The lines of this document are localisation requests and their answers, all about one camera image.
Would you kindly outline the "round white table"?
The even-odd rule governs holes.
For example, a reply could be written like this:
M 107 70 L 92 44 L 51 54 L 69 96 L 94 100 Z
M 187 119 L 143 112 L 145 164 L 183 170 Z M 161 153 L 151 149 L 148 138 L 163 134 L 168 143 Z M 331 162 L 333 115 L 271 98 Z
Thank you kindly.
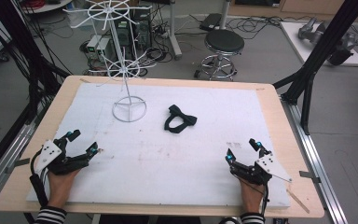
M 35 14 L 35 13 L 42 13 L 42 12 L 48 12 L 51 10 L 55 10 L 58 8 L 62 8 L 70 4 L 73 0 L 60 0 L 59 4 L 44 4 L 40 8 L 32 8 L 32 7 L 22 7 L 21 9 L 26 14 Z

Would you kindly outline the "black computer tower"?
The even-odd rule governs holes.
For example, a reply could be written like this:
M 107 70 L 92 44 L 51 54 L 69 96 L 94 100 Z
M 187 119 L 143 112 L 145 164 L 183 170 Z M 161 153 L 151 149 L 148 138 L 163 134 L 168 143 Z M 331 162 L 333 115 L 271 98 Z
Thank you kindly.
M 115 21 L 120 46 L 135 47 L 138 50 L 150 48 L 152 46 L 150 9 L 145 7 L 131 9 L 130 18 L 135 23 L 131 23 L 125 18 Z

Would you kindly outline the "grey metal clamp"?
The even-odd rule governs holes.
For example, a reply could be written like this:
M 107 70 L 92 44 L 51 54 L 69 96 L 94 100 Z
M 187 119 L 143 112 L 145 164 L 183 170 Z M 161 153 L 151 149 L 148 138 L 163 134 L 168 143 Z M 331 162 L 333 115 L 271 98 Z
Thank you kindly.
M 321 178 L 316 176 L 314 173 L 312 172 L 305 172 L 305 171 L 300 171 L 299 175 L 301 177 L 305 177 L 305 178 L 309 178 L 314 184 L 319 184 L 321 182 Z
M 11 174 L 16 167 L 30 163 L 30 158 L 14 161 L 10 166 L 6 167 L 5 174 Z

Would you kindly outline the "black metal frame stand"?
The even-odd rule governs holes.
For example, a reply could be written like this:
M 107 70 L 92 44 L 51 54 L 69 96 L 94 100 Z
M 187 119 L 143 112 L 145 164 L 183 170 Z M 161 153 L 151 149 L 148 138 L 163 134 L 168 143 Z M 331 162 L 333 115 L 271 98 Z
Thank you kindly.
M 344 0 L 327 27 L 321 40 L 316 44 L 308 59 L 291 76 L 283 78 L 273 84 L 275 89 L 290 84 L 289 89 L 282 94 L 282 99 L 289 105 L 296 105 L 297 99 L 303 95 L 303 105 L 300 116 L 300 127 L 306 135 L 309 131 L 310 102 L 312 96 L 313 80 L 333 52 L 338 41 L 348 31 L 358 17 L 358 0 Z
M 0 0 L 0 43 L 28 81 L 30 99 L 1 141 L 0 159 L 22 125 L 36 117 L 39 104 L 57 94 L 62 85 L 59 79 L 71 76 L 42 54 L 17 3 L 17 0 Z

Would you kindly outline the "black bow tie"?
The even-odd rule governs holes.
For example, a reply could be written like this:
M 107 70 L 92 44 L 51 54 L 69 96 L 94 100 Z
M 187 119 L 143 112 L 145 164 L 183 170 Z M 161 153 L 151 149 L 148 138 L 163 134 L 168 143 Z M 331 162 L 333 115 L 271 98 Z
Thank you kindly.
M 177 105 L 171 105 L 169 107 L 170 115 L 165 120 L 164 130 L 169 131 L 170 133 L 180 133 L 188 126 L 194 126 L 197 123 L 198 118 L 190 115 L 184 114 L 181 109 Z M 179 117 L 183 120 L 183 123 L 176 126 L 171 127 L 170 123 L 176 118 Z

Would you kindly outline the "grey power supply boxes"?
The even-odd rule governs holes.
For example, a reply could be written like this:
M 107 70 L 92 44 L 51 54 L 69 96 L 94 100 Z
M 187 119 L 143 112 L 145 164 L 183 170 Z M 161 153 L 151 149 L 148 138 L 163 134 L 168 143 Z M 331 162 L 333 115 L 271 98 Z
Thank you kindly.
M 87 56 L 92 60 L 104 62 L 113 56 L 112 43 L 109 37 L 94 35 L 86 46 Z

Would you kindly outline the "white floor board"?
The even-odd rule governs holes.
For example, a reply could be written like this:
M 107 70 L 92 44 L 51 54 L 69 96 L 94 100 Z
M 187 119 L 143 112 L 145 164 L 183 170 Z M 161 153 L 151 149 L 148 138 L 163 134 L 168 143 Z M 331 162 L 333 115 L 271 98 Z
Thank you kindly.
M 300 61 L 305 62 L 310 53 L 313 51 L 314 46 L 308 39 L 301 40 L 297 37 L 298 30 L 305 25 L 305 22 L 285 22 L 281 21 L 281 27 L 285 36 L 290 40 L 291 46 L 296 51 Z M 350 56 L 341 66 L 358 67 L 358 53 L 355 49 L 351 50 Z

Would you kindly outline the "grey desk leg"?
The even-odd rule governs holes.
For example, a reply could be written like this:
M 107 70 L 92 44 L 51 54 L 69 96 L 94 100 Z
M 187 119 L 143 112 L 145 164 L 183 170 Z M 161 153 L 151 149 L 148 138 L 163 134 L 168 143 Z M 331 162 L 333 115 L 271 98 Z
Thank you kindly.
M 170 2 L 170 30 L 169 39 L 172 45 L 173 58 L 178 61 L 182 58 L 183 53 L 180 49 L 178 40 L 175 35 L 175 0 L 169 0 Z

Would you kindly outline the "white foam mat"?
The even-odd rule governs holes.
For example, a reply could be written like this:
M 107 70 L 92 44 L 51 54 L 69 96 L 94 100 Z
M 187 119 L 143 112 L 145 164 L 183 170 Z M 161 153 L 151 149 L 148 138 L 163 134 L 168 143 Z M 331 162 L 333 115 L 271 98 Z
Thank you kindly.
M 59 125 L 57 136 L 81 135 L 67 147 L 77 156 L 96 142 L 100 152 L 76 177 L 72 203 L 238 205 L 238 180 L 225 160 L 230 148 L 237 160 L 252 164 L 257 153 L 249 140 L 272 144 L 261 107 L 264 88 L 168 87 L 130 84 L 146 100 L 142 119 L 122 122 L 113 102 L 125 94 L 118 83 L 83 83 Z M 169 107 L 197 117 L 180 133 L 164 130 Z

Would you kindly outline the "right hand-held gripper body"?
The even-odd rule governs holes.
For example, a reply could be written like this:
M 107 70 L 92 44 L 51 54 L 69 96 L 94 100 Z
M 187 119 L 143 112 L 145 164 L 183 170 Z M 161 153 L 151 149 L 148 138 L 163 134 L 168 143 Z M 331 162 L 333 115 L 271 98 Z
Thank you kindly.
M 234 176 L 256 185 L 267 185 L 273 176 L 292 182 L 292 177 L 272 153 L 257 159 L 253 165 L 244 165 L 235 161 L 229 164 L 229 170 Z

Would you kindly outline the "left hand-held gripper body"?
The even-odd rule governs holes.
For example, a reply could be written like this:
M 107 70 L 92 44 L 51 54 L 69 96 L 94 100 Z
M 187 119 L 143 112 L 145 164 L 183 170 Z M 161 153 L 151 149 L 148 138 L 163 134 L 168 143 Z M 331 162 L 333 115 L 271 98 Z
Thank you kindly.
M 41 148 L 34 172 L 39 175 L 43 170 L 48 169 L 55 175 L 67 175 L 89 165 L 90 158 L 87 153 L 73 158 L 67 157 L 66 145 L 66 139 L 46 141 Z

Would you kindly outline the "grey metal pole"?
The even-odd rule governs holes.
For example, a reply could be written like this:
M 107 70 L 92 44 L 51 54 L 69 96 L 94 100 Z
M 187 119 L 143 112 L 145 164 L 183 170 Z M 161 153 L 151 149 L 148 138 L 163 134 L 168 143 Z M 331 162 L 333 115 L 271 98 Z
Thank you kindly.
M 226 29 L 226 23 L 227 23 L 227 15 L 229 11 L 229 7 L 232 0 L 224 0 L 223 1 L 223 7 L 222 7 L 222 13 L 221 13 L 221 20 L 219 23 L 219 30 L 225 30 Z

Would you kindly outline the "person's left hand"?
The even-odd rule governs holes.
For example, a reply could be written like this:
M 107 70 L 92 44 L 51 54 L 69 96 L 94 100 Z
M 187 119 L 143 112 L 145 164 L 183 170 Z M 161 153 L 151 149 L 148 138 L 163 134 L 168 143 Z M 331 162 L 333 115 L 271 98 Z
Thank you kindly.
M 55 175 L 48 173 L 49 199 L 48 206 L 63 209 L 71 192 L 75 177 L 79 170 L 73 171 L 67 175 Z

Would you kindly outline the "thin wooden stick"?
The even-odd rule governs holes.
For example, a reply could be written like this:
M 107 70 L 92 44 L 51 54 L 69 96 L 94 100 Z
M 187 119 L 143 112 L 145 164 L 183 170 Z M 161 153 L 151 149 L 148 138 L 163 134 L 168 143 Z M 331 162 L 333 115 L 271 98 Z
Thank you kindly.
M 297 197 L 290 189 L 287 189 L 286 192 L 290 195 L 290 197 L 307 213 L 310 213 L 309 208 L 305 205 L 305 203 Z

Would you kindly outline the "black round stool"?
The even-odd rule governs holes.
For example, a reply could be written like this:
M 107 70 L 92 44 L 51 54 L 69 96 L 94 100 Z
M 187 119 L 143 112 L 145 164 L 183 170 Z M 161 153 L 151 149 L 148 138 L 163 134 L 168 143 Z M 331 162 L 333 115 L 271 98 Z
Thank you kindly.
M 229 30 L 213 30 L 206 35 L 204 44 L 213 55 L 207 56 L 201 61 L 199 68 L 194 73 L 194 78 L 199 78 L 204 73 L 209 79 L 229 78 L 233 80 L 238 70 L 229 57 L 241 54 L 245 46 L 243 38 Z

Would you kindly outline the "black flat box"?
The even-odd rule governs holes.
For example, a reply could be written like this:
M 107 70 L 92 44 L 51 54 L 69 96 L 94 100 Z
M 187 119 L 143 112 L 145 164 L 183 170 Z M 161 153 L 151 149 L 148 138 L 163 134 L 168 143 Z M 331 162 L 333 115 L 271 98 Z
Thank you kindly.
M 219 30 L 221 19 L 220 13 L 211 13 L 201 22 L 200 29 L 204 31 Z

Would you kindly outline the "wooden table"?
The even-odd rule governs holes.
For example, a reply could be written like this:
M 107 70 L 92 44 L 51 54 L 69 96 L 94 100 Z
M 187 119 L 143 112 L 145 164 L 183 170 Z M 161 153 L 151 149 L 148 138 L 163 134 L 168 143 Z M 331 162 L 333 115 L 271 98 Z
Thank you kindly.
M 30 158 L 30 163 L 16 167 L 0 192 L 0 211 L 6 212 L 35 212 L 39 202 L 34 195 L 30 175 L 38 162 L 37 152 L 49 139 L 57 136 L 59 125 L 73 102 L 81 84 L 122 85 L 119 78 L 70 76 L 62 84 L 58 94 L 43 117 L 27 148 L 23 158 Z M 266 213 L 270 217 L 321 217 L 323 206 L 311 180 L 299 175 L 306 170 L 306 164 L 300 153 L 294 133 L 282 108 L 281 101 L 273 86 L 263 83 L 243 83 L 230 81 L 202 81 L 185 79 L 162 78 L 133 78 L 130 84 L 168 87 L 204 87 L 212 85 L 215 88 L 225 88 L 228 83 L 235 83 L 241 90 L 266 89 L 261 96 L 261 107 L 267 121 L 268 133 L 272 148 L 268 149 L 286 172 L 292 177 L 292 182 L 286 182 L 273 176 L 268 184 L 269 203 Z M 290 189 L 309 208 L 307 214 L 286 192 Z M 161 205 L 161 204 L 116 204 L 116 203 L 72 203 L 68 202 L 67 210 L 71 213 L 101 213 L 101 214 L 134 214 L 134 215 L 164 215 L 164 216 L 208 216 L 235 217 L 241 213 L 241 202 L 238 205 Z

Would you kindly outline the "person's right hand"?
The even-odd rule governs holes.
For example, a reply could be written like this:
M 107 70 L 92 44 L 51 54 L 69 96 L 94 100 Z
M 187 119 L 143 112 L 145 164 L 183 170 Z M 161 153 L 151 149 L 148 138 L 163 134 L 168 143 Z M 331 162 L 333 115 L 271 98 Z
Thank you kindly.
M 251 184 L 250 182 L 240 179 L 241 200 L 245 213 L 259 213 L 260 204 L 264 198 L 264 186 Z

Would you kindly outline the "white wire display rack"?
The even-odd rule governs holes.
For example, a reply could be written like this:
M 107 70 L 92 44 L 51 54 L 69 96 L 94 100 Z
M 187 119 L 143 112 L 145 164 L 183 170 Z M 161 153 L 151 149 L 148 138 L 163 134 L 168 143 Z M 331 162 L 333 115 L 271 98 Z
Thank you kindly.
M 133 32 L 133 28 L 138 25 L 138 22 L 131 18 L 131 14 L 136 9 L 150 9 L 150 7 L 133 7 L 130 5 L 130 0 L 86 1 L 90 3 L 88 8 L 66 9 L 65 12 L 81 12 L 86 14 L 86 18 L 72 25 L 72 28 L 78 28 L 88 21 L 92 23 L 100 21 L 103 24 L 102 30 L 109 29 L 110 31 L 117 60 L 113 62 L 102 53 L 103 62 L 105 64 L 104 72 L 110 79 L 121 77 L 122 88 L 125 92 L 123 96 L 113 102 L 112 114 L 115 119 L 122 122 L 135 122 L 142 119 L 147 112 L 146 100 L 131 93 L 129 81 L 131 78 L 139 77 L 143 69 L 154 67 L 156 64 L 148 63 L 147 65 L 143 65 L 142 60 L 146 58 L 147 51 L 145 50 L 141 55 L 138 54 L 135 43 L 137 38 Z M 128 30 L 130 31 L 128 37 L 130 50 L 126 50 L 119 41 L 117 28 L 121 21 L 126 22 Z

